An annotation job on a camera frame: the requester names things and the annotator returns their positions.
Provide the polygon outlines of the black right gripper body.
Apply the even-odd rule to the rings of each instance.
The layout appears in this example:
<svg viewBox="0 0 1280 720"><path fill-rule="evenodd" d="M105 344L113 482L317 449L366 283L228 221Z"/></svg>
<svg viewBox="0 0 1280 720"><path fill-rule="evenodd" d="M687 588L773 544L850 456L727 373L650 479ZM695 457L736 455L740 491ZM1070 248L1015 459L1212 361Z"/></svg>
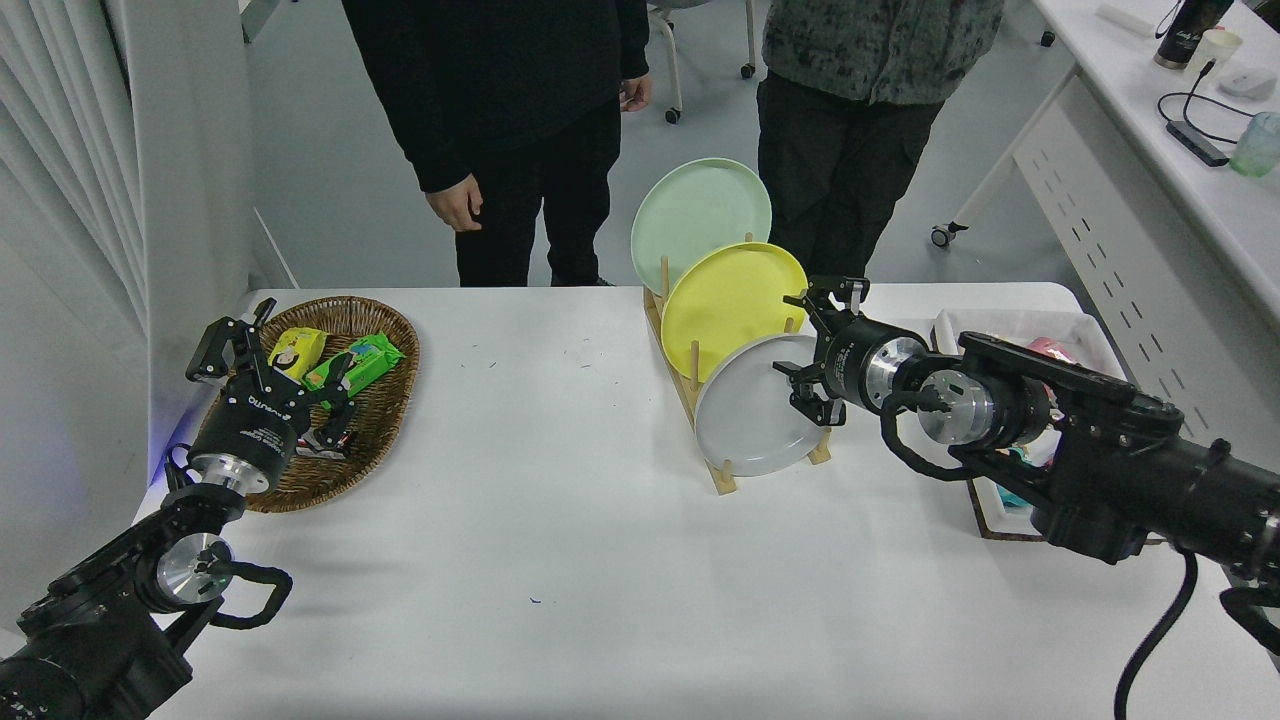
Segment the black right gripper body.
<svg viewBox="0 0 1280 720"><path fill-rule="evenodd" d="M878 413L881 406L867 389L867 365L887 342L887 325L865 315L820 315L815 332L815 363L826 395Z"/></svg>

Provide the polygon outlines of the person's right hand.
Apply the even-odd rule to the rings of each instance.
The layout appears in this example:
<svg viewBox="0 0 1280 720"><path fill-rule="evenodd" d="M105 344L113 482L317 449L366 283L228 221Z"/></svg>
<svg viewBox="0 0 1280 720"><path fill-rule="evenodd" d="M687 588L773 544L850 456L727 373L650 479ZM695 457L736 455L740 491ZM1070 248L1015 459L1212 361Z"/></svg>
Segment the person's right hand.
<svg viewBox="0 0 1280 720"><path fill-rule="evenodd" d="M426 192L429 208L456 233L476 232L483 228L477 219L483 209L483 195L474 174L467 174L448 188Z"/></svg>

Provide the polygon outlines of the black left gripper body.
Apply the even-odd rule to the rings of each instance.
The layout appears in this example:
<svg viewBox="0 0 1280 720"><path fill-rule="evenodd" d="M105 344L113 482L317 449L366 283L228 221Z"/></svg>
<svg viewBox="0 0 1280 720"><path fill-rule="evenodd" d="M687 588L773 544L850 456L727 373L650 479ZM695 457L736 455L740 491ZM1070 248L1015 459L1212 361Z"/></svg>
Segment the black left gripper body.
<svg viewBox="0 0 1280 720"><path fill-rule="evenodd" d="M228 380L193 442L193 466L204 470L214 457L234 457L261 473L282 473L293 455L302 421L288 402L300 397L300 384L270 375L268 389L253 375Z"/></svg>

